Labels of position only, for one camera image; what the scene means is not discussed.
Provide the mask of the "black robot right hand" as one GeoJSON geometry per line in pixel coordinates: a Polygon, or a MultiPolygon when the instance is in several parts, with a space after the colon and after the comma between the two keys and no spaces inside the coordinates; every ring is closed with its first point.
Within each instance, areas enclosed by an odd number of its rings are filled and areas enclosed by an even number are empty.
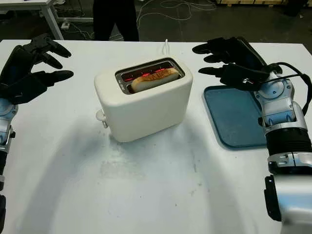
{"type": "Polygon", "coordinates": [[[268,77],[267,65],[256,50],[242,37],[215,38],[195,46],[196,54],[207,54],[207,63],[224,63],[222,67],[204,67],[199,73],[215,76],[224,85],[242,91],[258,91],[268,77]]]}

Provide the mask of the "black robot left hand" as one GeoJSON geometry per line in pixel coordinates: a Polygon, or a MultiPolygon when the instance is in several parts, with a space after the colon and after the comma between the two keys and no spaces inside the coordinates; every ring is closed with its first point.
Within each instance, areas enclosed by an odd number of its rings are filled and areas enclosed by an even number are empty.
{"type": "Polygon", "coordinates": [[[62,69],[62,64],[52,52],[63,58],[69,58],[71,53],[61,44],[52,40],[48,34],[39,35],[25,45],[17,45],[11,52],[0,74],[2,83],[10,85],[31,74],[34,65],[46,63],[53,68],[62,69]]]}

